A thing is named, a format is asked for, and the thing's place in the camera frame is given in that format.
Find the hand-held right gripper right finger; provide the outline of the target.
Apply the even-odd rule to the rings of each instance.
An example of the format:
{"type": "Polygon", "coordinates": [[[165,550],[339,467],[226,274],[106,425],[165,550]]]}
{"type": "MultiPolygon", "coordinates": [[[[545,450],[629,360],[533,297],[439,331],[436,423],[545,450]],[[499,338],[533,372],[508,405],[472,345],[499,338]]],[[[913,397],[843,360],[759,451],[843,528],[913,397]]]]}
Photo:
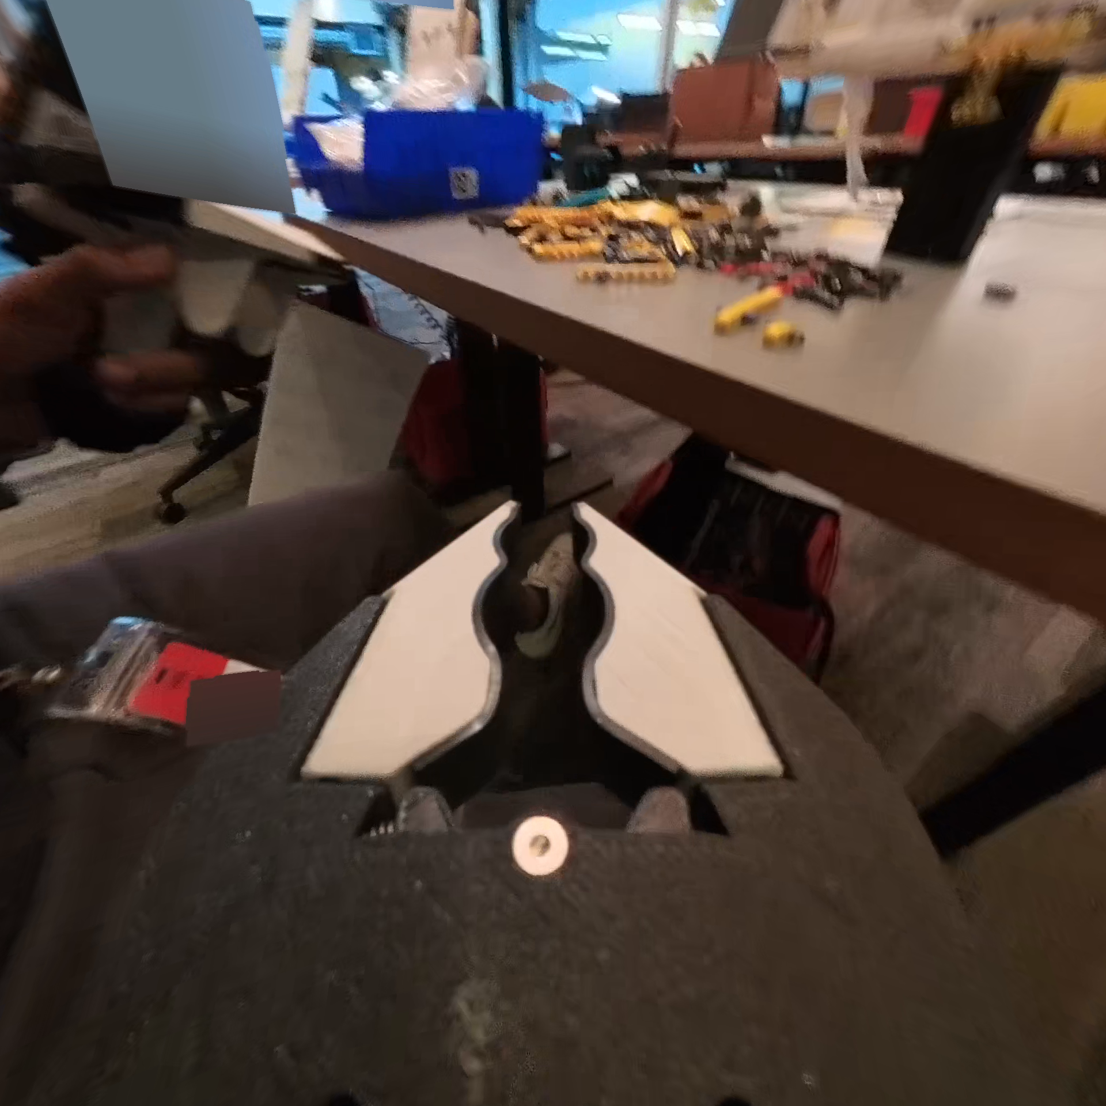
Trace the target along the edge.
{"type": "Polygon", "coordinates": [[[593,507],[575,504],[574,524],[579,570],[600,592],[600,630],[582,657],[591,717],[673,775],[781,779],[709,593],[593,507]]]}

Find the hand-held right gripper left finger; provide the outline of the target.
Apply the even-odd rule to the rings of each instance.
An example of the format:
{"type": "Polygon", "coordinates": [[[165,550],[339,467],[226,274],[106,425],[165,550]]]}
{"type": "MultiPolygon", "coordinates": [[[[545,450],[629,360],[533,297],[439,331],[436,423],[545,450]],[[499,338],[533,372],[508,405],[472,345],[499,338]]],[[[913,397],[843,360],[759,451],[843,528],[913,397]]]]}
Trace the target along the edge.
{"type": "Polygon", "coordinates": [[[488,725],[501,657],[482,599],[505,570],[501,541],[515,515],[518,504],[501,504],[380,596],[380,614],[308,748],[302,779],[405,784],[488,725]]]}

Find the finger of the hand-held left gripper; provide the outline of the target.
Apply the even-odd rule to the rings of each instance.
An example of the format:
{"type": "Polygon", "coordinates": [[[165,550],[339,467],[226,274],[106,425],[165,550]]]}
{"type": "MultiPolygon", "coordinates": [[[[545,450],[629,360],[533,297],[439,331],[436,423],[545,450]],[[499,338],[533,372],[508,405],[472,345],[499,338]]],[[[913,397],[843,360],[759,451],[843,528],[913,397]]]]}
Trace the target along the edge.
{"type": "Polygon", "coordinates": [[[274,347],[245,504],[385,474],[428,360],[422,347],[298,303],[274,347]]]}

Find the person's left hand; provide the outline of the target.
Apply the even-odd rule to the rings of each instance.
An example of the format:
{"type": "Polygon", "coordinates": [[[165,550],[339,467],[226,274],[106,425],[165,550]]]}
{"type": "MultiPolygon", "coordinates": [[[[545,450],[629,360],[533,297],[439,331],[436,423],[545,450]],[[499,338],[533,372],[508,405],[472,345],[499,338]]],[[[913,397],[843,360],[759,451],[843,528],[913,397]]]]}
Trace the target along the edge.
{"type": "Polygon", "coordinates": [[[2,283],[0,451],[16,461],[53,441],[125,454],[165,441],[208,389],[195,352],[106,354],[106,308],[176,279],[176,252],[75,245],[2,283]]]}

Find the red black backpack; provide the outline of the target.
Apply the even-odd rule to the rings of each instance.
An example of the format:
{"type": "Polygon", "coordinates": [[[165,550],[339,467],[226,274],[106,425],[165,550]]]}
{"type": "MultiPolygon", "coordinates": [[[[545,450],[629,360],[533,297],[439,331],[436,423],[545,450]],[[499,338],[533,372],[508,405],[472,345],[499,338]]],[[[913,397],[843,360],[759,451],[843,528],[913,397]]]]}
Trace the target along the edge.
{"type": "Polygon", "coordinates": [[[843,547],[834,496],[689,437],[638,483],[616,528],[823,682],[843,547]]]}

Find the black table leg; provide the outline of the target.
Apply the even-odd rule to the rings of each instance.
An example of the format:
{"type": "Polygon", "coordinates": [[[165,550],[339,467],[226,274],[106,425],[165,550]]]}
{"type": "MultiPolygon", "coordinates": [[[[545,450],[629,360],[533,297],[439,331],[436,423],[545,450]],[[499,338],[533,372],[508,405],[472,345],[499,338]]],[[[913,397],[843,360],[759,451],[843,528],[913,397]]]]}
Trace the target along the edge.
{"type": "Polygon", "coordinates": [[[505,494],[521,524],[545,521],[615,487],[596,461],[575,460],[545,433],[544,360],[485,326],[454,325],[466,433],[474,494],[505,494]]]}

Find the red badge with metal clip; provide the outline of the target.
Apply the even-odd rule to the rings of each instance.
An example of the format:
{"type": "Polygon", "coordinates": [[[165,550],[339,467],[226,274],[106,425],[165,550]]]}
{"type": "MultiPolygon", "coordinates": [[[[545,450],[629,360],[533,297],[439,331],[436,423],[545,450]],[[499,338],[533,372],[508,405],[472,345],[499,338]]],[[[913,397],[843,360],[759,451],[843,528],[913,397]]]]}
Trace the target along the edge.
{"type": "Polygon", "coordinates": [[[72,662],[2,667],[2,721],[182,735],[192,686],[233,667],[240,665],[176,626],[113,617],[72,662]]]}

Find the blue storage bin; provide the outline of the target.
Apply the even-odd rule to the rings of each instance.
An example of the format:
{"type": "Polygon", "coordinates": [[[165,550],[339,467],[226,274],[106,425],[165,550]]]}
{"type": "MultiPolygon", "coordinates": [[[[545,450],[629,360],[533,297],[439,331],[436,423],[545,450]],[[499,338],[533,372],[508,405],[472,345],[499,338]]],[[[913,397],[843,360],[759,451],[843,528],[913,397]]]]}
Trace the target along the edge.
{"type": "Polygon", "coordinates": [[[330,215],[361,222],[518,205],[544,159],[544,118],[515,109],[292,118],[301,182],[330,215]]]}

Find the pile of yellow grey bricks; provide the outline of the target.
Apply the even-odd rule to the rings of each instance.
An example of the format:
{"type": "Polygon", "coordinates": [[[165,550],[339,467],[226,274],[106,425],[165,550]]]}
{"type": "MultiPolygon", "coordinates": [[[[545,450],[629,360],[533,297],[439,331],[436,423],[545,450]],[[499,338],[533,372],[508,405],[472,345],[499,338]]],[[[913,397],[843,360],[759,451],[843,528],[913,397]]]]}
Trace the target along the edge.
{"type": "Polygon", "coordinates": [[[505,233],[535,263],[666,263],[673,269],[759,259],[781,235],[756,195],[739,205],[697,199],[530,202],[511,214],[474,214],[470,227],[505,233]]]}

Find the black device with screen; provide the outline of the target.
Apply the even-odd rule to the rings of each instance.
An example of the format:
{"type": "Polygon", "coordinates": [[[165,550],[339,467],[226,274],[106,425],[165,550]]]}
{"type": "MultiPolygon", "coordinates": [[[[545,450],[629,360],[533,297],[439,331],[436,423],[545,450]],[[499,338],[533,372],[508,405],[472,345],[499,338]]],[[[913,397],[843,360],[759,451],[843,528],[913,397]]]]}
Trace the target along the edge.
{"type": "Polygon", "coordinates": [[[593,125],[562,125],[561,177],[570,194],[593,194],[611,185],[615,157],[606,144],[600,144],[600,131],[593,125]]]}

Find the long yellow toy beam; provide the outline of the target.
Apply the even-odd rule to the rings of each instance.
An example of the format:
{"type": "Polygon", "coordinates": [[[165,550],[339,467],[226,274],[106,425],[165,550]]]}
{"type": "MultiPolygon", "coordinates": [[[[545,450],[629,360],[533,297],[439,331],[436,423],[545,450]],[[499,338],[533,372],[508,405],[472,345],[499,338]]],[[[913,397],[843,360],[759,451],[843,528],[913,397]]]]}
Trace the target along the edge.
{"type": "Polygon", "coordinates": [[[781,297],[784,297],[781,283],[759,286],[756,293],[714,312],[712,331],[718,338],[726,338],[726,335],[744,326],[748,320],[759,320],[768,312],[774,312],[781,303],[781,297]]]}

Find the pile of black red pins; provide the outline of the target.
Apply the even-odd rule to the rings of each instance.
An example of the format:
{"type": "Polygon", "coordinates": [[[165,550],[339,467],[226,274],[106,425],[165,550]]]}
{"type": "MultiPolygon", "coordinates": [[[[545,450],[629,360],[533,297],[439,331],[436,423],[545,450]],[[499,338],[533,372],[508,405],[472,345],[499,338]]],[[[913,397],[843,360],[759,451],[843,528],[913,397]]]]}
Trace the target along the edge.
{"type": "Polygon", "coordinates": [[[781,297],[797,297],[823,312],[843,312],[846,302],[882,303],[902,286],[902,269],[866,266],[823,251],[759,251],[726,259],[714,269],[736,279],[756,279],[759,286],[780,286],[781,297]]]}

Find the black cardboard box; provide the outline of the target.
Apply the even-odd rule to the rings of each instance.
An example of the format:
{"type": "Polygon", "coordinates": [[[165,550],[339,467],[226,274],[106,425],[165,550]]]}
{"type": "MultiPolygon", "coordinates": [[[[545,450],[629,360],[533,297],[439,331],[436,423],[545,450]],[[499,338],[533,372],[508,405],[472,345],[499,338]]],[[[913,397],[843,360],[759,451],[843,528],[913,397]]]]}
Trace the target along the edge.
{"type": "Polygon", "coordinates": [[[943,81],[943,103],[902,182],[902,202],[882,251],[902,259],[964,263],[981,239],[995,202],[1016,182],[1035,125],[1063,69],[1008,69],[997,78],[997,118],[954,122],[952,111],[972,78],[943,81]]]}

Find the open instruction booklet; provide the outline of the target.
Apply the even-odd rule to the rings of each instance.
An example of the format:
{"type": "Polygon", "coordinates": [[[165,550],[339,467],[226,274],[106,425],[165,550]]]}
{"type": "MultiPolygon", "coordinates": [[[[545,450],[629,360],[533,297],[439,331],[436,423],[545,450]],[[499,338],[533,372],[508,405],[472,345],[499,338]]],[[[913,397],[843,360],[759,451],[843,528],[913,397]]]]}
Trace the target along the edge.
{"type": "Polygon", "coordinates": [[[788,0],[765,36],[784,78],[1103,64],[1103,0],[788,0]]]}

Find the black bracket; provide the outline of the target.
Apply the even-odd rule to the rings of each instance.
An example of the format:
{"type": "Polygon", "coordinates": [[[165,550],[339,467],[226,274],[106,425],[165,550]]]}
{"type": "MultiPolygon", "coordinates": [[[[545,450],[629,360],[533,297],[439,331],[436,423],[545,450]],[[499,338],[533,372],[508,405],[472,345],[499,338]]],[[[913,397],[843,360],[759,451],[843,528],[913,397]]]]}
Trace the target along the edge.
{"type": "Polygon", "coordinates": [[[726,173],[641,173],[641,189],[660,202],[718,199],[726,194],[726,173]]]}

